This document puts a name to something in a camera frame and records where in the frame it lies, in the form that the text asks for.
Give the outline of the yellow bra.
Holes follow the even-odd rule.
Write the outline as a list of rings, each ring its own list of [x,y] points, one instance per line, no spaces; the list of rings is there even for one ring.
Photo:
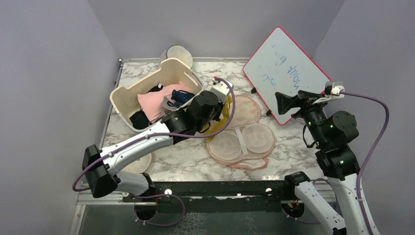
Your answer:
[[[205,135],[210,135],[212,133],[216,133],[226,125],[226,123],[229,121],[230,115],[231,115],[231,104],[232,104],[232,97],[231,97],[231,95],[229,95],[227,97],[225,106],[222,110],[222,116],[223,117],[221,118],[221,120],[218,123],[214,124],[212,127],[210,126],[211,123],[209,123],[209,125],[208,125],[209,129],[207,129],[207,131],[204,133]]]

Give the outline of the floral orange laundry bag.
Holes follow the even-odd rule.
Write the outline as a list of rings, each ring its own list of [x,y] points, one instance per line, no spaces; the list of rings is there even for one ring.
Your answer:
[[[207,151],[218,163],[239,169],[265,169],[276,138],[273,131],[258,121],[258,103],[245,95],[237,95],[234,116],[227,129],[207,139]]]

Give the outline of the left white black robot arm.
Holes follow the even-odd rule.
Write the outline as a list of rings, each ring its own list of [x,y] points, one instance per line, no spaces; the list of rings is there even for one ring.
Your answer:
[[[125,185],[119,172],[158,149],[183,140],[203,138],[203,128],[218,120],[230,92],[202,91],[186,109],[171,112],[140,134],[107,149],[95,144],[84,152],[82,174],[94,198],[106,196]]]

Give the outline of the cream plastic laundry basket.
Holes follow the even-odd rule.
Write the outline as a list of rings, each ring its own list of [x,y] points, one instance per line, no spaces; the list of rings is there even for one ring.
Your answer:
[[[146,94],[158,84],[163,86],[183,82],[190,91],[198,95],[205,90],[205,83],[185,63],[177,58],[169,58],[161,62],[160,67],[129,87],[118,86],[110,94],[110,101],[121,120],[134,132],[140,133],[150,126],[137,129],[133,127],[130,117],[138,112],[141,105],[138,94]]]

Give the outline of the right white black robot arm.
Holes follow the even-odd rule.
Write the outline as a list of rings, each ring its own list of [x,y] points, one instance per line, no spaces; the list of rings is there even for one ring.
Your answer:
[[[331,94],[299,91],[295,96],[275,94],[279,114],[299,109],[292,117],[305,121],[318,149],[317,162],[335,193],[341,212],[325,201],[302,171],[285,176],[282,192],[288,199],[300,199],[329,235],[378,235],[380,232],[361,183],[364,167],[359,165],[348,145],[359,135],[355,116],[337,111],[327,117],[323,111],[329,100],[345,95],[344,91]]]

